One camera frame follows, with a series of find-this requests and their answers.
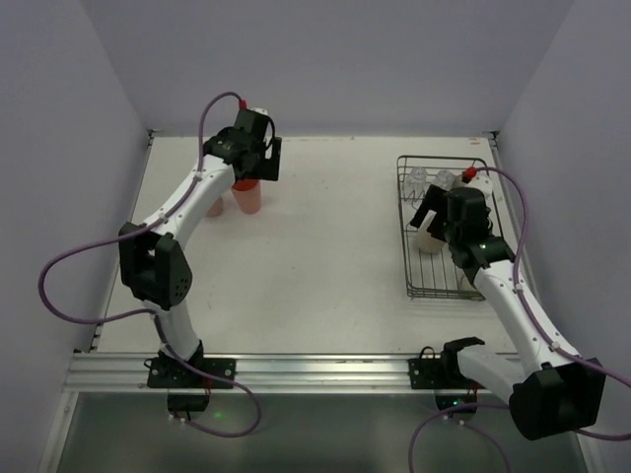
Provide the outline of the beige cream cup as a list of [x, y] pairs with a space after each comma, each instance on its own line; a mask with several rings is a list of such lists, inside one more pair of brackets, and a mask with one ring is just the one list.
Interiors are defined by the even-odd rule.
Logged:
[[436, 213], [434, 211], [429, 211], [417, 231], [415, 244], [424, 254], [438, 254], [446, 245], [444, 241], [433, 237], [429, 232], [429, 227], [433, 223], [435, 216]]

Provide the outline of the matte pink tumbler cup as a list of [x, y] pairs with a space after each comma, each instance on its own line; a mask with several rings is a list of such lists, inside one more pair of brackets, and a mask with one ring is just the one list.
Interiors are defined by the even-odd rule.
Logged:
[[256, 214], [261, 208], [261, 187], [258, 179], [236, 182], [231, 191], [240, 210], [248, 215]]

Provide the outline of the glossy pink handled mug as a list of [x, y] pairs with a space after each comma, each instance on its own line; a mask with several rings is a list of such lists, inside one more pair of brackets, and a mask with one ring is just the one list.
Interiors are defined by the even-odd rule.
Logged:
[[216, 218], [221, 216], [225, 211], [225, 200], [219, 197], [206, 212], [207, 218]]

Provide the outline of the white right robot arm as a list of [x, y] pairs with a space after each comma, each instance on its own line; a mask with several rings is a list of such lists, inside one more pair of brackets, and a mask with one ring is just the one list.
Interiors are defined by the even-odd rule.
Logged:
[[471, 187], [428, 188], [412, 218], [418, 228], [434, 218], [430, 235], [444, 241], [452, 261], [498, 316], [517, 353], [517, 365], [468, 337], [441, 352], [443, 379], [471, 380], [508, 405], [519, 432], [529, 440], [595, 424], [605, 385], [600, 364], [578, 362], [578, 352], [560, 334], [522, 278], [517, 257], [492, 230], [482, 191]]

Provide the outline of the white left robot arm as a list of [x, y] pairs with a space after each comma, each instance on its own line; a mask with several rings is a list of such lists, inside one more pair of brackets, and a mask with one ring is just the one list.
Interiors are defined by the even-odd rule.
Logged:
[[234, 184], [279, 177], [282, 140], [267, 111], [242, 106], [233, 125], [203, 140], [193, 170], [142, 224], [119, 231], [120, 278], [150, 310], [161, 343], [151, 388], [202, 388], [210, 366], [186, 305], [193, 274], [185, 247], [210, 207]]

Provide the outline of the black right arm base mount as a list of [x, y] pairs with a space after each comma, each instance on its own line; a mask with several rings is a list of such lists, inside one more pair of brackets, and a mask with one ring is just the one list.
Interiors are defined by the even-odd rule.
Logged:
[[460, 373], [456, 355], [464, 348], [484, 345], [477, 337], [465, 337], [446, 342], [440, 353], [425, 346], [418, 356], [407, 360], [410, 388], [431, 390], [436, 407], [441, 411], [476, 403], [481, 385]]

